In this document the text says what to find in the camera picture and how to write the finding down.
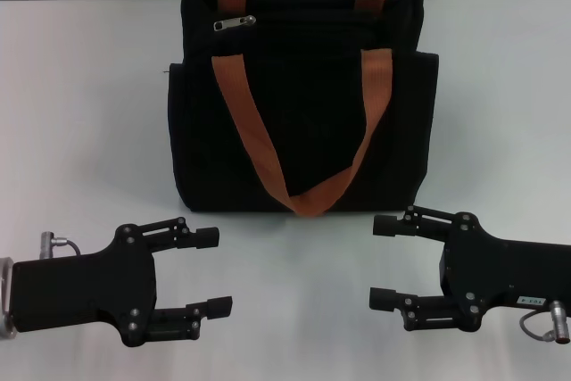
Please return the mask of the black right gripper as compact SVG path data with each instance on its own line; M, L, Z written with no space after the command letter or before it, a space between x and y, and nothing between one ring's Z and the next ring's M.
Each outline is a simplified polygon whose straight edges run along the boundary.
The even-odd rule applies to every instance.
M377 214L374 236L420 236L444 243L441 287L448 296L418 296L371 287L369 308L399 311L404 329L475 332L497 307L570 314L570 247L500 239L477 217L409 206L402 217Z

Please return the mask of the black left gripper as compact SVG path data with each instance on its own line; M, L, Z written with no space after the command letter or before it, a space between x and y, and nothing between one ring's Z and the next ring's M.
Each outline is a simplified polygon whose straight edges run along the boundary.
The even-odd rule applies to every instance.
M115 327L129 347L145 342L156 303L152 253L219 246L219 229L191 231L184 217L120 226L97 253L13 265L11 317L18 332L104 322ZM151 317L152 340L197 340L203 319L227 318L233 299L225 296Z

